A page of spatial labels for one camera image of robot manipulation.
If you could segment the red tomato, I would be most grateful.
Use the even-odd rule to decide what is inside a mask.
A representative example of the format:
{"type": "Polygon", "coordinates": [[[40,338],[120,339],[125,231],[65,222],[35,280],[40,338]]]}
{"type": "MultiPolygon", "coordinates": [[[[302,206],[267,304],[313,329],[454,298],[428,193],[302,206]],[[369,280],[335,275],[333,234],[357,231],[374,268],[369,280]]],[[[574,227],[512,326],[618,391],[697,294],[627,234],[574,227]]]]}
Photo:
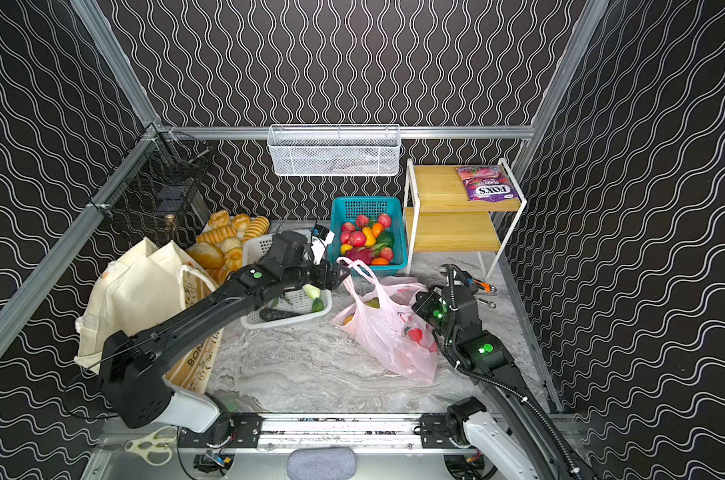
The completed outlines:
{"type": "Polygon", "coordinates": [[[406,336],[413,342],[420,344],[423,339],[423,331],[416,327],[410,327],[406,329],[406,336]]]}

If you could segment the white plastic vegetable basket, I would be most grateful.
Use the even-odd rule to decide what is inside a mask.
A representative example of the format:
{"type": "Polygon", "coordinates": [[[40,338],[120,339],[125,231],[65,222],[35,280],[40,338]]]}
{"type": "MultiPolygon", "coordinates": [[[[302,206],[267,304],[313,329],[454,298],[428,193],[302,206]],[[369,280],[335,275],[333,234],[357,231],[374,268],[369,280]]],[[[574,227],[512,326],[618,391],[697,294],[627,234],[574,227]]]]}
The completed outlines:
{"type": "MultiPolygon", "coordinates": [[[[256,237],[244,244],[244,263],[254,263],[272,246],[272,234],[256,237]]],[[[290,291],[282,297],[268,301],[266,305],[240,318],[246,329],[276,328],[308,320],[318,319],[332,310],[332,292],[307,294],[304,290],[290,291]]]]}

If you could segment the pink plastic grocery bag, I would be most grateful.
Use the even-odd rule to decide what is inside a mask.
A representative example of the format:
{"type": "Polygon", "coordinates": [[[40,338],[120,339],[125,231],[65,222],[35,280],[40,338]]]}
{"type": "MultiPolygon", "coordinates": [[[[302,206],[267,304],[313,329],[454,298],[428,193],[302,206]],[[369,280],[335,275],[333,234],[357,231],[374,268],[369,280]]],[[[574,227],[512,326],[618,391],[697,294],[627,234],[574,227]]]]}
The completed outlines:
{"type": "Polygon", "coordinates": [[[436,341],[432,327],[412,310],[416,294],[426,292],[426,287],[412,277],[380,279],[361,261],[340,258],[338,263],[358,274],[372,290],[360,294],[354,280],[344,280],[352,304],[336,314],[332,323],[352,336],[388,371],[416,383],[432,384],[438,364],[436,341]],[[379,309],[365,305],[372,298],[379,299],[379,309]],[[406,329],[410,327],[423,331],[420,344],[406,336],[406,329]]]}

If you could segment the cream canvas tote bag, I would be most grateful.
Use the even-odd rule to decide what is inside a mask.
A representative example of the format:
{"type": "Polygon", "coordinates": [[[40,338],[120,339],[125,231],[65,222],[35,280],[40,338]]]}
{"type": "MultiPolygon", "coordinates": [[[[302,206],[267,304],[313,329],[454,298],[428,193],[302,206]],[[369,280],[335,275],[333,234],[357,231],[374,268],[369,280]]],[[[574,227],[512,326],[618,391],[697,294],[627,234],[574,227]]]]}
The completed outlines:
{"type": "Polygon", "coordinates": [[[104,342],[122,331],[136,335],[202,301],[218,284],[180,246],[148,238],[100,274],[83,316],[76,320],[80,347],[74,361],[98,372],[104,342]]]}

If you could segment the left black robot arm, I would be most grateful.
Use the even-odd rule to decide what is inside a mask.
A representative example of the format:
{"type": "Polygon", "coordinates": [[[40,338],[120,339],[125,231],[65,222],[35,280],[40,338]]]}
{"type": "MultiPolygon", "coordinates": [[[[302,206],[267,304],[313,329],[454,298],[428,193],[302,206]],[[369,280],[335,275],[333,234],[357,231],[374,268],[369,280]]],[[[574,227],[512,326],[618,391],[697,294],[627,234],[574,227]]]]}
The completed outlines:
{"type": "Polygon", "coordinates": [[[295,231],[276,233],[264,256],[228,275],[206,299],[134,335],[110,335],[98,376],[112,411],[134,429],[152,423],[197,434],[218,429],[226,421],[222,406],[164,376],[192,347],[282,294],[306,285],[338,288],[350,270],[326,259],[332,241],[334,232],[324,226],[314,227],[310,237],[295,231]]]}

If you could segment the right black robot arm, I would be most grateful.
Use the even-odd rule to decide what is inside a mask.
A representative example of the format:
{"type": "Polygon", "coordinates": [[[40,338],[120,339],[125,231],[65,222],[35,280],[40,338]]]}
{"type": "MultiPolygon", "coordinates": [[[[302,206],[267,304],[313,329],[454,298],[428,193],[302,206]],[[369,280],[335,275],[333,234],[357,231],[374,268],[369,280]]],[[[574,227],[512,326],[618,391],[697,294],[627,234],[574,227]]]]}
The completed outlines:
{"type": "Polygon", "coordinates": [[[595,479],[537,402],[509,350],[483,328],[475,296],[493,288],[454,264],[443,264],[440,273],[444,286],[418,293],[413,311],[432,327],[442,357],[482,389],[507,427],[482,401],[468,397],[450,405],[444,428],[429,435],[477,450],[505,479],[595,479]]]}

